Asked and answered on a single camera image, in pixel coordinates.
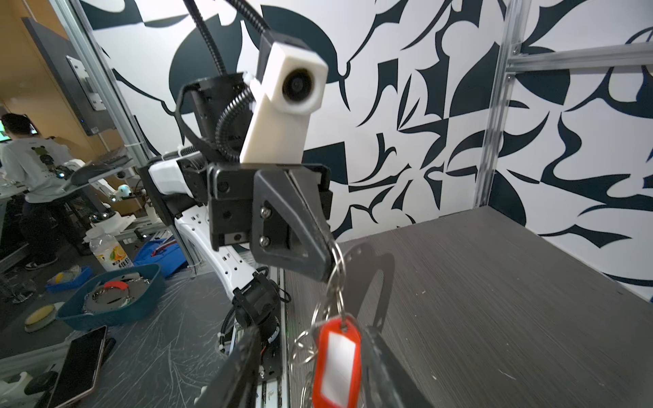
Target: gray wood grain tabletop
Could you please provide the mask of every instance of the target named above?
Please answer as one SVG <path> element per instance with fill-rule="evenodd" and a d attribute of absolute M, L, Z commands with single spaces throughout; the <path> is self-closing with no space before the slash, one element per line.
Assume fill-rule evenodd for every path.
<path fill-rule="evenodd" d="M 361 241 L 394 255 L 383 338 L 433 406 L 653 407 L 653 305 L 502 214 L 483 207 L 342 246 Z M 325 286 L 286 280 L 292 341 Z M 379 275 L 363 324 L 380 287 Z M 293 407 L 306 370 L 291 377 Z"/>

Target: person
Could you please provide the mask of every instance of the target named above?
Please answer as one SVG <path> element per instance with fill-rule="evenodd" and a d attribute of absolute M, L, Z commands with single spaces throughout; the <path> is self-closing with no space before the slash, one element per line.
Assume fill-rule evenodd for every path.
<path fill-rule="evenodd" d="M 32 135 L 31 122 L 26 116 L 5 114 L 0 120 L 5 133 L 11 138 L 0 151 L 4 177 L 7 181 L 24 184 L 28 190 L 19 222 L 32 255 L 25 269 L 36 270 L 59 260 L 50 215 L 59 224 L 59 230 L 66 240 L 81 254 L 82 238 L 64 204 L 56 201 L 67 195 L 62 190 L 65 180 L 57 177 L 56 167 L 72 160 L 68 147 Z"/>

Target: smartphone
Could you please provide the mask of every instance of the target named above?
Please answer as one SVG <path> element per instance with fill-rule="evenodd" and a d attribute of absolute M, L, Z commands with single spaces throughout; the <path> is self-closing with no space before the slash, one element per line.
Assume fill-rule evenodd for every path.
<path fill-rule="evenodd" d="M 106 326 L 71 342 L 48 408 L 64 407 L 93 392 L 104 351 Z"/>

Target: wallpaper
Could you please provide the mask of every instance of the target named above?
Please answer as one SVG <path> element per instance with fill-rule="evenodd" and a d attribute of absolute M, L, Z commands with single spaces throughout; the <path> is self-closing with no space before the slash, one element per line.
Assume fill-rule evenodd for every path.
<path fill-rule="evenodd" d="M 649 0 L 540 1 L 522 51 L 652 36 Z M 490 196 L 492 207 L 646 299 L 653 296 L 652 72 L 518 74 Z"/>
<path fill-rule="evenodd" d="M 472 207 L 503 0 L 251 1 L 328 64 L 304 162 L 331 167 L 339 240 Z M 83 0 L 95 38 L 154 150 L 182 143 L 181 85 L 215 75 L 181 0 Z M 220 0 L 197 0 L 229 72 L 255 72 L 258 35 Z M 184 106 L 184 118 L 197 124 Z"/>

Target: orange wall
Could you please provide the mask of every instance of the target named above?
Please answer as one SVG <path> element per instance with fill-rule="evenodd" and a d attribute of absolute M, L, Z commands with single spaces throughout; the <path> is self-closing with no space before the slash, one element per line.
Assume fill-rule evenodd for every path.
<path fill-rule="evenodd" d="M 0 102 L 17 114 L 27 114 L 43 137 L 56 136 L 74 157 L 89 161 L 106 153 L 98 136 L 86 136 L 52 76 L 22 17 L 29 17 L 21 0 L 2 0 L 0 38 Z M 48 0 L 27 0 L 36 20 L 67 38 Z M 102 133 L 110 149 L 123 142 L 115 129 Z"/>

